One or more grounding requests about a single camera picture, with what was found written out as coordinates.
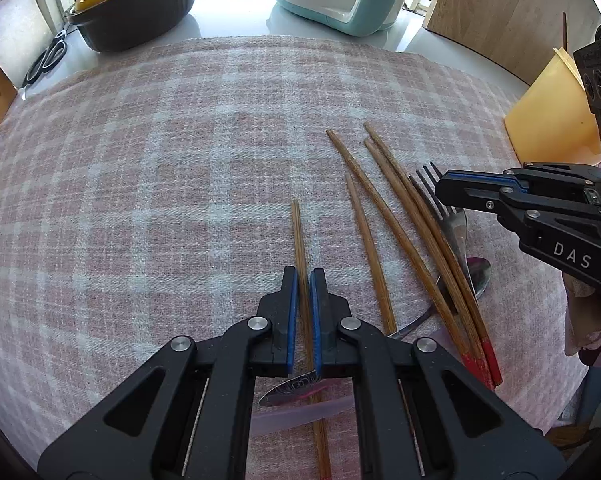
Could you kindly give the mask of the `gloved right hand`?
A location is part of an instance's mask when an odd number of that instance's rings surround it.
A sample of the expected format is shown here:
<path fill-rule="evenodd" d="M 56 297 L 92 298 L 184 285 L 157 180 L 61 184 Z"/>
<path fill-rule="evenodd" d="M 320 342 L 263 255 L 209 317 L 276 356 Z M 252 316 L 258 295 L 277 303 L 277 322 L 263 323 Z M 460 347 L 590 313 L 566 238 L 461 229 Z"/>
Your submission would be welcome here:
<path fill-rule="evenodd" d="M 562 274 L 566 291 L 564 353 L 601 351 L 601 292 L 569 274 Z"/>

